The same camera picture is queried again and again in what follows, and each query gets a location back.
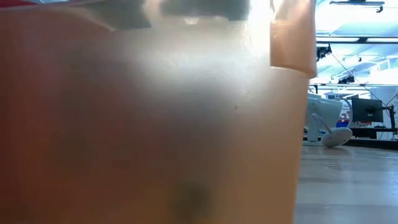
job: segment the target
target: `computer monitor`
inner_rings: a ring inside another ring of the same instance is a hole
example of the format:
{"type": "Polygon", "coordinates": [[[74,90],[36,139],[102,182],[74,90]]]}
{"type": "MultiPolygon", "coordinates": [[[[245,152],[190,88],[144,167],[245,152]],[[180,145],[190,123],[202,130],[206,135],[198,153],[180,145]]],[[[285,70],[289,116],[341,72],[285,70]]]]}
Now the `computer monitor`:
{"type": "Polygon", "coordinates": [[[384,122],[381,100],[352,98],[353,121],[384,122]]]}

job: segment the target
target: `wooden floor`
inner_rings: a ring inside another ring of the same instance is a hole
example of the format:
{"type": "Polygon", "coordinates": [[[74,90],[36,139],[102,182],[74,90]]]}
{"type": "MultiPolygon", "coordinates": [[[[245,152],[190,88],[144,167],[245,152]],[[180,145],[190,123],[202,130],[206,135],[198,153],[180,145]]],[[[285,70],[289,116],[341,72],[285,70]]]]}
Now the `wooden floor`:
{"type": "Polygon", "coordinates": [[[304,147],[295,224],[398,223],[398,151],[304,147]]]}

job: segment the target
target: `translucent cup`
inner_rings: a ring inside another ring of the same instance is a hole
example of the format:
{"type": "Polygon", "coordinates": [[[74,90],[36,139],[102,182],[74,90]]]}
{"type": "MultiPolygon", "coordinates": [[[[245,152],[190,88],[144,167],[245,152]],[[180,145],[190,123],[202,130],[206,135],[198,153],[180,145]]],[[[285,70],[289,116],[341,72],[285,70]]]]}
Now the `translucent cup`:
{"type": "Polygon", "coordinates": [[[292,222],[313,1],[171,1],[0,11],[1,223],[292,222]]]}

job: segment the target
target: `ceiling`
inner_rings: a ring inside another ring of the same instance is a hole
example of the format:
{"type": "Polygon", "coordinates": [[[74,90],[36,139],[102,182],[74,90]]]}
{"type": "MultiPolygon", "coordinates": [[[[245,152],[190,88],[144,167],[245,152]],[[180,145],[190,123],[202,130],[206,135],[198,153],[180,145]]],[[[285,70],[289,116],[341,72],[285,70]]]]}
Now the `ceiling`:
{"type": "MultiPolygon", "coordinates": [[[[398,37],[398,1],[384,1],[384,10],[376,13],[375,7],[333,6],[330,0],[317,0],[317,35],[398,37]]],[[[331,44],[331,49],[333,55],[317,63],[318,78],[313,82],[336,83],[348,74],[346,69],[356,77],[368,77],[377,63],[398,57],[394,44],[331,44]]]]}

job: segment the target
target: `computer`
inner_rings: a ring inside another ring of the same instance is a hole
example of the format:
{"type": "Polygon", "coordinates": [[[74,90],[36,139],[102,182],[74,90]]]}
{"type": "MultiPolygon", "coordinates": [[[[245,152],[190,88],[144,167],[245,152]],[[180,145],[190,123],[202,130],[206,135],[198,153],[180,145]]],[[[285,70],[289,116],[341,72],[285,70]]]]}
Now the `computer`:
{"type": "Polygon", "coordinates": [[[352,98],[353,121],[384,122],[381,100],[352,98]]]}

